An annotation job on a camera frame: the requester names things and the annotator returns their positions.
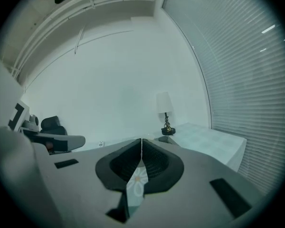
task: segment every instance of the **lamp base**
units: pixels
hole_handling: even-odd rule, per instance
[[[164,127],[164,128],[162,128],[161,129],[161,133],[163,134],[163,135],[173,135],[173,134],[175,134],[176,133],[176,130],[175,130],[175,128],[170,128],[171,129],[171,131],[169,131],[169,128],[167,128],[167,127]]]

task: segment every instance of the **white table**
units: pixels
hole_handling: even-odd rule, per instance
[[[179,146],[210,155],[234,171],[238,171],[243,159],[247,142],[246,139],[206,127],[200,127],[191,123],[175,126],[175,129],[176,133],[170,137]],[[160,131],[151,133],[150,136],[152,135],[155,138],[162,136]],[[140,137],[143,136],[105,141],[104,146],[109,146],[130,139],[137,139]],[[86,143],[83,147],[74,150],[74,152],[95,148],[98,148],[98,142]]]

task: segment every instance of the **white lampshade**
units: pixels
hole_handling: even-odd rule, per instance
[[[171,99],[168,92],[159,93],[156,95],[157,112],[165,113],[173,110]]]

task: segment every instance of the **ceiling light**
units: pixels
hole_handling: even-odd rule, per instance
[[[269,28],[263,30],[262,33],[265,34],[267,31],[270,31],[270,30],[273,29],[274,27],[276,27],[276,25],[270,26]]]

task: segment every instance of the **table lamp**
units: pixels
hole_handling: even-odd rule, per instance
[[[168,121],[168,116],[167,116],[167,112],[171,112],[173,110],[169,93],[168,92],[158,93],[156,95],[156,104],[157,104],[157,112],[165,113],[165,125],[164,128],[161,129],[161,133],[163,135],[175,134],[175,128],[170,127],[170,123]]]

